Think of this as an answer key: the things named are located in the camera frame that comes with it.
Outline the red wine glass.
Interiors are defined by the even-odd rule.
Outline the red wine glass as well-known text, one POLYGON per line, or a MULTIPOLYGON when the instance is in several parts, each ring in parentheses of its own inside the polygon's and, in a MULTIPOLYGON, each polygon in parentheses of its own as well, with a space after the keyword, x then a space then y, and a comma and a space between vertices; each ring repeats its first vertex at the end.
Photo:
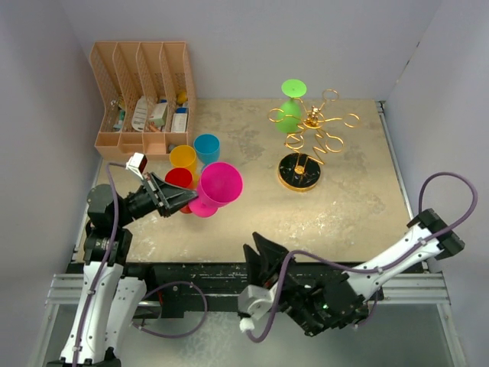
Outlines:
POLYGON ((183 167, 175 167, 167 172, 164 180, 174 186, 193 189, 193 175, 192 173, 183 167))

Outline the yellow wine glass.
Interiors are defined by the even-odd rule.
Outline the yellow wine glass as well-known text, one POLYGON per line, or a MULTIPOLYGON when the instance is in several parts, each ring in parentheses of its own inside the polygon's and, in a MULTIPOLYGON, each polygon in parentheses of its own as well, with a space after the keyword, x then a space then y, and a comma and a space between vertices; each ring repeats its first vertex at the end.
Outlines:
POLYGON ((174 168, 185 168, 193 176, 193 184, 197 185, 199 174, 197 173, 197 155, 192 146, 178 145, 170 152, 170 163, 174 168))

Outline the pink wine glass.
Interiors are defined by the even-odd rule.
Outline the pink wine glass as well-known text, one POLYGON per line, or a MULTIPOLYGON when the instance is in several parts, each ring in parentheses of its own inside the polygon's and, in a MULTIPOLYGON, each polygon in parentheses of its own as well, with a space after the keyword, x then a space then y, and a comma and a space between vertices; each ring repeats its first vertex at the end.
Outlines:
POLYGON ((243 186, 242 176, 233 165, 223 161, 208 164, 197 184, 198 197, 189 208, 198 217, 213 216, 219 208, 237 200, 243 186))

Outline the blue wine glass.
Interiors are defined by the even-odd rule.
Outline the blue wine glass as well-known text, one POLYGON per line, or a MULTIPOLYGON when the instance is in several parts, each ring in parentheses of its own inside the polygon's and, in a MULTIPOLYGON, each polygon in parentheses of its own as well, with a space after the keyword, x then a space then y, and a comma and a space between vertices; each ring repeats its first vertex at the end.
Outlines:
POLYGON ((220 140, 213 134, 202 134, 196 137, 193 147, 198 159, 204 166, 212 164, 220 157, 220 140))

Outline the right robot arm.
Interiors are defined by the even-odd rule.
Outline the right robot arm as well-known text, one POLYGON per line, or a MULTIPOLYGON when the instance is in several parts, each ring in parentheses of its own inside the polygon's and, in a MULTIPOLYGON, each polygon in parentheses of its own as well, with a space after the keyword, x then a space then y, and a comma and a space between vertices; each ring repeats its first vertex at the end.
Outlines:
POLYGON ((367 302, 398 274, 428 258, 457 255, 465 243, 433 209, 418 214, 403 238, 378 256, 353 268, 337 265, 326 280, 303 285, 289 272, 295 252, 253 233, 244 245, 247 287, 238 296, 239 328, 250 335, 265 314, 287 314, 305 333, 358 325, 369 315, 367 302))

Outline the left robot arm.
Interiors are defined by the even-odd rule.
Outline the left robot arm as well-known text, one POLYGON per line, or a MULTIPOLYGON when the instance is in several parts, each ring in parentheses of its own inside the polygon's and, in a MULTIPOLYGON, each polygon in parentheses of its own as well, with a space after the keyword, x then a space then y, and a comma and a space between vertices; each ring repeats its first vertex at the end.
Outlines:
POLYGON ((81 295, 60 357, 50 366, 119 366, 121 345, 139 302, 157 292, 155 278, 126 273, 132 241, 128 225, 152 212, 172 216, 198 193, 154 173, 139 178, 138 190, 126 197, 117 193, 113 179, 87 196, 81 295))

